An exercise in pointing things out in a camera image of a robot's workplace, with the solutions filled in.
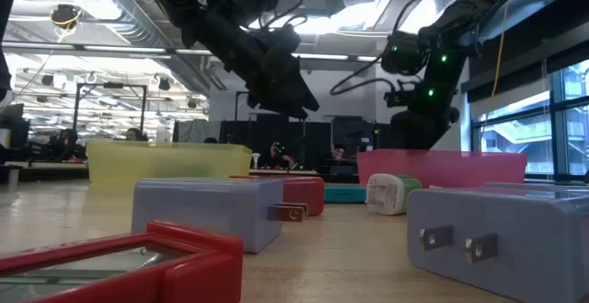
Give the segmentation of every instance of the white wall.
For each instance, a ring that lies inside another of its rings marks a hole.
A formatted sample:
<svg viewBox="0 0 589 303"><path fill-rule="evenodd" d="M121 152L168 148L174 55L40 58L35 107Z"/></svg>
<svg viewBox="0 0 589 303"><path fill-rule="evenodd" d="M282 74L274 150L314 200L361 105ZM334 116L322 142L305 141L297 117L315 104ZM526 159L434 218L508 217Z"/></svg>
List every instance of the white wall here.
<svg viewBox="0 0 589 303"><path fill-rule="evenodd" d="M309 89L315 94L320 108L319 111L307 111L308 120L311 122L330 122L333 116L360 116L367 121L376 120L379 123L389 123L393 114L404 111L406 108L387 108L383 100L385 93L390 90L386 83L378 82L368 86L359 87L351 92L339 96L330 96L329 90L338 81L346 77L350 72L313 71L311 74L303 73ZM396 85L397 79L410 80L405 76L392 76L376 67L367 72L365 76L356 78L352 83L356 84L367 78L384 77ZM468 80L468 62L460 76L459 84ZM234 120L235 91L215 91L210 95L209 121ZM466 95L458 93L452 106L460 112L460 122L452 124L452 128L433 147L434 150L469 150L470 148L470 113ZM251 109L246 104L246 96L239 99L237 119L245 121L255 113L268 113L268 111Z"/></svg>
<svg viewBox="0 0 589 303"><path fill-rule="evenodd" d="M375 119L375 86L359 87L339 96L331 96L329 90L351 72L342 71L313 71L310 74L302 72L307 86L315 95L319 110L307 111L311 122L330 122L334 116L359 116L367 121ZM352 84L359 83L366 78L374 77L374 70L366 75L355 78ZM209 121L234 120L235 91L212 91L210 95ZM237 119L248 120L255 113L269 113L260 109L251 109L246 103L247 96L239 97Z"/></svg>

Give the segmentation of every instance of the red plastic tray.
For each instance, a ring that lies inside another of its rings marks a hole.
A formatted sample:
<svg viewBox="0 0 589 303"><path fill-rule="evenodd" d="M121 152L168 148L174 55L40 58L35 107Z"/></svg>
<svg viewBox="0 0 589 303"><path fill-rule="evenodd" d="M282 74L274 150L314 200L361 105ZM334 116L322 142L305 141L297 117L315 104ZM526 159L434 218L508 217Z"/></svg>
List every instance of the red plastic tray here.
<svg viewBox="0 0 589 303"><path fill-rule="evenodd" d="M323 213L325 183L321 178L294 176L231 176L232 179L281 179L284 182L283 202L306 204L310 216Z"/></svg>
<svg viewBox="0 0 589 303"><path fill-rule="evenodd" d="M147 231L141 234L65 243L2 255L0 276L150 245L186 255L31 302L239 302L242 240L160 221L149 223Z"/></svg>
<svg viewBox="0 0 589 303"><path fill-rule="evenodd" d="M443 188L480 187L486 182L524 182L525 154L461 151L375 150L358 155L360 184L376 173L409 175Z"/></svg>

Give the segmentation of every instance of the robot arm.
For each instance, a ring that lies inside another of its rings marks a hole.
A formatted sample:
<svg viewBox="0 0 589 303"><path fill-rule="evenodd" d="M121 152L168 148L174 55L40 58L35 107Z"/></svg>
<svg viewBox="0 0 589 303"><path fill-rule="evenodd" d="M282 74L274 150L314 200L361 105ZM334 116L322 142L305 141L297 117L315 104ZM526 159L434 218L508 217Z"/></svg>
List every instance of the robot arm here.
<svg viewBox="0 0 589 303"><path fill-rule="evenodd" d="M391 74L413 76L425 67L421 83L412 91L392 90L388 107L408 106L391 118L395 148L430 149L458 120L452 98L468 56L479 55L479 29L507 0L456 0L431 26L417 35L394 30L382 54L382 68Z"/></svg>
<svg viewBox="0 0 589 303"><path fill-rule="evenodd" d="M303 108L318 110L300 75L299 60L292 56L301 42L293 26L248 29L263 12L275 10L278 0L156 1L181 30L187 48L198 41L225 64L226 71L246 82L250 107L259 104L299 119L306 118Z"/></svg>

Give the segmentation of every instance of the yellow plastic bin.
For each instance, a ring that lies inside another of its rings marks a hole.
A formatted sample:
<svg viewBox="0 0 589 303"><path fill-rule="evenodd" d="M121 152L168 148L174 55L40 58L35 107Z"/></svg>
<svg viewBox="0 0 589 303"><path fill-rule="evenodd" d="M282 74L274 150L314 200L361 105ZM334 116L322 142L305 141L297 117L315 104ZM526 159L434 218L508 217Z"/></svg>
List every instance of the yellow plastic bin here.
<svg viewBox="0 0 589 303"><path fill-rule="evenodd" d="M116 185L146 178L248 175L251 160L244 146L197 143L89 141L87 155L90 181Z"/></svg>

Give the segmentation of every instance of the desk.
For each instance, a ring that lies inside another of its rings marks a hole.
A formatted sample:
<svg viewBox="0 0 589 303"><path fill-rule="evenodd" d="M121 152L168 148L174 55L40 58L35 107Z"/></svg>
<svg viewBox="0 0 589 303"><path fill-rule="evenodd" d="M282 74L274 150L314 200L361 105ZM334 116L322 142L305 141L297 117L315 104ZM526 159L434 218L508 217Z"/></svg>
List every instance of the desk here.
<svg viewBox="0 0 589 303"><path fill-rule="evenodd" d="M129 230L123 207L129 194L89 195L87 181L24 183L18 193L0 193L0 251ZM242 302L512 302L411 267L406 237L405 216L373 214L360 204L326 205L321 216L285 223L261 254L245 255Z"/></svg>
<svg viewBox="0 0 589 303"><path fill-rule="evenodd" d="M82 163L7 161L6 165L20 166L19 182L88 179L88 166Z"/></svg>

